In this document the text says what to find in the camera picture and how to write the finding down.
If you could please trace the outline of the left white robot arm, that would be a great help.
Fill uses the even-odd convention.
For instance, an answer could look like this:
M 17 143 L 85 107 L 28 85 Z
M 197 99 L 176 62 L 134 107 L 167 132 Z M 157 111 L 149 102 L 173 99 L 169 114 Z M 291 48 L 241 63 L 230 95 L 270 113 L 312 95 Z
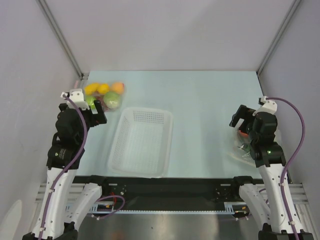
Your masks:
M 47 180 L 41 210 L 33 230 L 24 240 L 75 240 L 81 223 L 92 205 L 110 195 L 110 187 L 102 176 L 92 175 L 81 194 L 66 209 L 69 192 L 80 165 L 90 128 L 106 124 L 101 102 L 94 101 L 96 113 L 90 106 L 81 108 L 70 100 L 59 105 L 55 123 L 56 133 L 47 154 Z

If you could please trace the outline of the clear zip top bag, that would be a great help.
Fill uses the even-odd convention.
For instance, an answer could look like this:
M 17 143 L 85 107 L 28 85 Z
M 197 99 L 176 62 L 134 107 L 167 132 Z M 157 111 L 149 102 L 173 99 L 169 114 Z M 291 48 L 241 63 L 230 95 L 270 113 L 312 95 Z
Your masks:
M 246 133 L 237 129 L 234 133 L 232 150 L 227 153 L 233 160 L 255 167 L 255 161 L 250 154 L 250 141 Z

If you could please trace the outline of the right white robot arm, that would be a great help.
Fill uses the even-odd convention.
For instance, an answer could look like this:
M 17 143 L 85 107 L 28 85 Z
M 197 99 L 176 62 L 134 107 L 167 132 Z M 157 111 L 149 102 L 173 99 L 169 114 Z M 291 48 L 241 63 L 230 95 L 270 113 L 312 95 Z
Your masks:
M 262 177 L 267 200 L 264 200 L 253 178 L 249 176 L 234 177 L 230 194 L 248 206 L 260 227 L 258 239 L 312 240 L 313 234 L 304 229 L 295 210 L 285 155 L 275 141 L 278 127 L 276 110 L 275 102 L 266 102 L 258 110 L 240 105 L 232 116 L 229 125 L 233 128 L 239 120 L 243 120 L 239 130 L 248 135 L 250 156 Z

